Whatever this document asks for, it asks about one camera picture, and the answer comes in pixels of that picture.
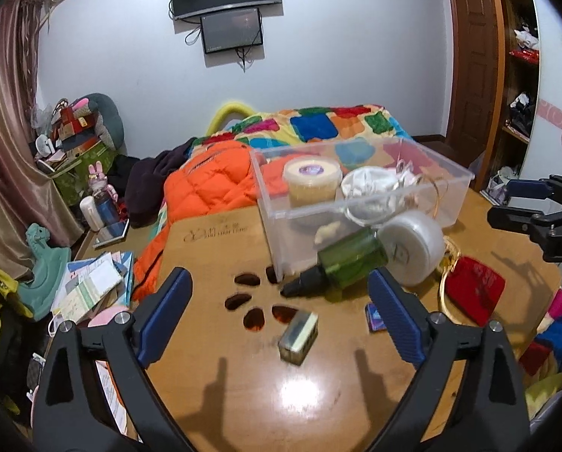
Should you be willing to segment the green dropper bottle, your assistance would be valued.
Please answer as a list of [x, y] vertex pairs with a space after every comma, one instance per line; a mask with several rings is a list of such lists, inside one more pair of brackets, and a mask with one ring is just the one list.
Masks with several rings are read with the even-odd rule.
[[311, 297], [344, 290], [388, 263], [378, 232], [364, 228], [318, 251], [317, 263], [281, 289], [284, 298]]

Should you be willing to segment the colourful checked blanket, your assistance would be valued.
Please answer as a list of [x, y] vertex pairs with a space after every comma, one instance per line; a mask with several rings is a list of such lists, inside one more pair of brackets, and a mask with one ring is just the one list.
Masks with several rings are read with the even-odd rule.
[[232, 140], [254, 149], [268, 149], [372, 136], [406, 138], [408, 134], [381, 105], [314, 106], [248, 115], [234, 125], [196, 139], [189, 155], [193, 157], [215, 143]]

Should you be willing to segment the round cream lidded jar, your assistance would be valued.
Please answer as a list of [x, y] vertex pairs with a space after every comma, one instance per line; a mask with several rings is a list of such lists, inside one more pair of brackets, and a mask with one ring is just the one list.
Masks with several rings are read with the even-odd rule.
[[339, 162], [327, 157], [298, 157], [288, 161], [283, 170], [293, 208], [333, 202], [342, 179]]

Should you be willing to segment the clear plastic storage bin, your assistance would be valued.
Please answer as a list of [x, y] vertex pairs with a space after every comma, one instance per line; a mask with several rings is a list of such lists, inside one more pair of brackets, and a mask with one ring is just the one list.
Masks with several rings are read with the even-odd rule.
[[253, 149], [257, 205], [278, 279], [365, 226], [419, 209], [455, 224], [473, 174], [410, 139], [357, 137]]

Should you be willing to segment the blue Max staples box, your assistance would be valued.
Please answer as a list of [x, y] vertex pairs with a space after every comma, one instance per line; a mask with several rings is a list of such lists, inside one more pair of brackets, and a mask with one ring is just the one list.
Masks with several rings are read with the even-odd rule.
[[379, 311], [373, 302], [368, 302], [364, 307], [364, 314], [368, 324], [368, 329], [371, 333], [378, 333], [379, 331], [386, 331], [386, 324], [379, 314]]

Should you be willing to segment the white lotion bottle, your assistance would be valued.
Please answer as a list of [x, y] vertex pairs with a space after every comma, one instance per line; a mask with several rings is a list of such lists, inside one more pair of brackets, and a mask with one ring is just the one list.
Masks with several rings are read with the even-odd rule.
[[81, 213], [84, 216], [90, 230], [99, 232], [104, 224], [97, 210], [96, 202], [93, 196], [86, 196], [80, 201]]

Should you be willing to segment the tablet device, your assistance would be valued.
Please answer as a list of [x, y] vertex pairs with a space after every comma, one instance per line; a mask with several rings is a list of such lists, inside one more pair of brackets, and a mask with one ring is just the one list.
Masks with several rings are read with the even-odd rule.
[[100, 249], [123, 242], [126, 240], [129, 226], [130, 222], [127, 219], [120, 220], [117, 223], [110, 224], [109, 226], [103, 226], [94, 238], [93, 247], [95, 249]]

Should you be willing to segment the orange puffer jacket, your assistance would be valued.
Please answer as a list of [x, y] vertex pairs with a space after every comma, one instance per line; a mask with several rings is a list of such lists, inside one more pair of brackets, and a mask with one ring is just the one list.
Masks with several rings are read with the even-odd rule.
[[133, 301], [140, 302], [156, 291], [163, 250], [174, 223], [256, 204], [252, 151], [243, 142], [214, 143], [166, 179], [163, 193], [168, 217], [135, 261]]

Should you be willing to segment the white round tape case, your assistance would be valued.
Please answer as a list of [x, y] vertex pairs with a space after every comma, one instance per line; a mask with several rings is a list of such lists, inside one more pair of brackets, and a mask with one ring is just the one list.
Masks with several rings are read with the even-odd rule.
[[403, 287], [421, 284], [445, 251], [441, 226], [420, 210], [396, 215], [380, 227], [378, 237], [387, 253], [386, 267]]

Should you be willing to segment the pink satin curtain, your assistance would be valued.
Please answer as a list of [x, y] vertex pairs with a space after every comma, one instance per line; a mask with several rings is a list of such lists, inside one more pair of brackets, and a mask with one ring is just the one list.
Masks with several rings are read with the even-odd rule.
[[49, 230], [57, 246], [70, 247], [83, 233], [30, 148], [43, 2], [6, 0], [0, 7], [0, 268], [14, 279], [34, 265], [26, 240], [32, 223]]

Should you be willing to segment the small wall monitor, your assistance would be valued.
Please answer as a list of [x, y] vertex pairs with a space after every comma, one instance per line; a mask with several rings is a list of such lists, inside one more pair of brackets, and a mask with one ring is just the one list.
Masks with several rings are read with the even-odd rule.
[[205, 14], [200, 17], [200, 27], [206, 54], [263, 44], [261, 14], [257, 7]]

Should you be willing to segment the stack of papers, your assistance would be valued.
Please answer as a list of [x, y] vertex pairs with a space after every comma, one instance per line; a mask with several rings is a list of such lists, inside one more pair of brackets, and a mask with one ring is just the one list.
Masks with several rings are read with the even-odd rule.
[[113, 305], [129, 307], [134, 286], [132, 252], [105, 252], [67, 264], [51, 304], [52, 320], [80, 322]]

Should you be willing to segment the red velvet drawstring pouch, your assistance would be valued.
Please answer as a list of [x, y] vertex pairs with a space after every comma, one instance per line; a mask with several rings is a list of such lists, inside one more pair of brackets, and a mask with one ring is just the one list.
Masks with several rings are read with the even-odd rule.
[[460, 249], [445, 236], [444, 254], [437, 265], [440, 273], [438, 302], [449, 321], [461, 321], [448, 308], [447, 301], [468, 319], [484, 327], [488, 324], [506, 287], [506, 280], [481, 261], [462, 255]]

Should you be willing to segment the yellow bed headboard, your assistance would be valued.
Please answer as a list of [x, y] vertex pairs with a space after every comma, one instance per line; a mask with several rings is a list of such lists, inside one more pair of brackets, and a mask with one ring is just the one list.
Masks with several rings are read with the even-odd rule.
[[222, 131], [229, 117], [232, 115], [239, 115], [241, 118], [249, 118], [251, 115], [255, 115], [255, 110], [243, 102], [229, 101], [215, 112], [215, 116], [212, 118], [205, 135], [212, 136]]

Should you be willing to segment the grey plush cushion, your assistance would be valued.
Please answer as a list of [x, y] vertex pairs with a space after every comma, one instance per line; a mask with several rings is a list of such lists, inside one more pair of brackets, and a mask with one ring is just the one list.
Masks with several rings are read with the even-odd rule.
[[116, 151], [123, 146], [123, 121], [113, 99], [102, 93], [87, 94], [89, 108], [98, 113], [95, 133], [110, 150]]

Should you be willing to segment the wooden shelf unit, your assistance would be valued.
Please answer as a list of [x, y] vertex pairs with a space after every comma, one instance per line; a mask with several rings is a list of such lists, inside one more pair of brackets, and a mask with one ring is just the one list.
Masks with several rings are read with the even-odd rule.
[[475, 188], [490, 201], [498, 199], [507, 167], [520, 174], [531, 140], [539, 91], [539, 48], [534, 0], [493, 0], [497, 23], [498, 72], [488, 143]]

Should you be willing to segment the brown wooden door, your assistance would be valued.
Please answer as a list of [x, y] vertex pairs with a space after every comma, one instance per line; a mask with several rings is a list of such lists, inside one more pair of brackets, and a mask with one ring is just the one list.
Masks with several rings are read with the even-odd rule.
[[492, 151], [503, 93], [501, 0], [450, 0], [453, 80], [447, 145], [468, 166]]

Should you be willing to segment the pink rabbit figure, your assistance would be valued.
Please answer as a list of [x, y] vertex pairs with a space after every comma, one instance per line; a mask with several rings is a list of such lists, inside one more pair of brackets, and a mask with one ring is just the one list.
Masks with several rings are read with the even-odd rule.
[[88, 187], [92, 195], [97, 195], [100, 192], [109, 194], [113, 202], [119, 200], [119, 195], [116, 189], [113, 188], [103, 171], [103, 166], [100, 160], [88, 166]]

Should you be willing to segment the dark purple garment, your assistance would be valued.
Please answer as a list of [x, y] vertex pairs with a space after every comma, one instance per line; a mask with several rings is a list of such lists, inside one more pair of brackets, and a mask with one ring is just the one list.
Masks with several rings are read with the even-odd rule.
[[143, 228], [155, 222], [163, 201], [163, 186], [170, 174], [189, 158], [195, 138], [155, 157], [138, 159], [119, 154], [106, 177], [125, 203], [133, 228]]

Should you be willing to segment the teal dinosaur plush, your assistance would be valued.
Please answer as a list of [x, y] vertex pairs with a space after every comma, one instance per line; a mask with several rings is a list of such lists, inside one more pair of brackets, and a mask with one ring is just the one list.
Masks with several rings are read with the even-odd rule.
[[35, 258], [33, 279], [18, 285], [21, 302], [32, 311], [34, 321], [41, 321], [51, 310], [72, 251], [70, 247], [48, 246], [50, 232], [38, 223], [32, 223], [26, 231], [27, 244]]

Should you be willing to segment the green storage box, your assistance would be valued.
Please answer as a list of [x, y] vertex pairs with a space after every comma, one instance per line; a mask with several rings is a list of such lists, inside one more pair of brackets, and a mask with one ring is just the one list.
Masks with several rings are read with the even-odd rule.
[[50, 179], [68, 207], [77, 205], [88, 193], [89, 165], [101, 162], [106, 174], [116, 158], [117, 152], [109, 149], [101, 141], [75, 158], [65, 161]]

